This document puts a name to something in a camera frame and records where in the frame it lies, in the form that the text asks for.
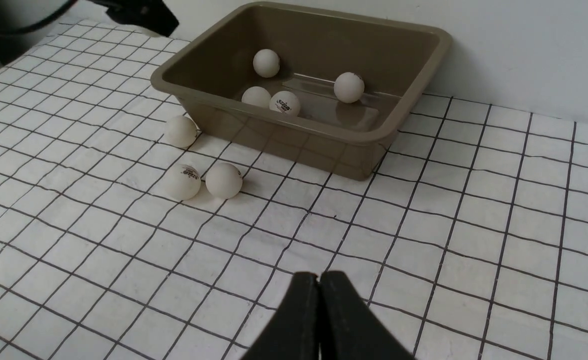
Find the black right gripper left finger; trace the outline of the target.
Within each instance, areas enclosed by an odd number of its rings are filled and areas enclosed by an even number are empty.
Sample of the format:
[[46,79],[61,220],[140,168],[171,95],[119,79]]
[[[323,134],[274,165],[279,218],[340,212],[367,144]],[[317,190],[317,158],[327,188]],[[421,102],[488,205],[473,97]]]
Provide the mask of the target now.
[[319,299],[317,275],[295,273],[275,314],[244,353],[243,359],[318,359]]

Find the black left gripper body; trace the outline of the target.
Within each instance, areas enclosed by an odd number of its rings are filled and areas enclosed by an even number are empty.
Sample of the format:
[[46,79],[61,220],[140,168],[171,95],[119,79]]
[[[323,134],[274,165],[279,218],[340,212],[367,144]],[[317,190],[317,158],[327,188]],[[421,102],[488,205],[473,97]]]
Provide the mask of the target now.
[[163,0],[93,0],[92,3],[104,7],[106,16],[115,23],[143,28],[162,37],[170,37],[180,24]]

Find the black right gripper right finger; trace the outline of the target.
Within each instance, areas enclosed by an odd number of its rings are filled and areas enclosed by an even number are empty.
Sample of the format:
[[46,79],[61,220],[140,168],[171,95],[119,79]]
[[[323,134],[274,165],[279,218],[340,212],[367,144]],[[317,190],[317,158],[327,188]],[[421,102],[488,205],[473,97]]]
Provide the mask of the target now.
[[415,357],[367,307],[342,271],[319,282],[319,346],[323,360],[413,360]]

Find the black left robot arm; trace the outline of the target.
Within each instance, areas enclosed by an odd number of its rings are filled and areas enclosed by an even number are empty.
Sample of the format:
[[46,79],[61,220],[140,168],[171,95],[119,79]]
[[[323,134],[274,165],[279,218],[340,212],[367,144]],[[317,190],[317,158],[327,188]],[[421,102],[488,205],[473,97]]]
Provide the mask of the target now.
[[[0,0],[0,68],[39,43],[76,0]],[[104,10],[105,21],[169,37],[179,19],[163,0],[84,0]]]

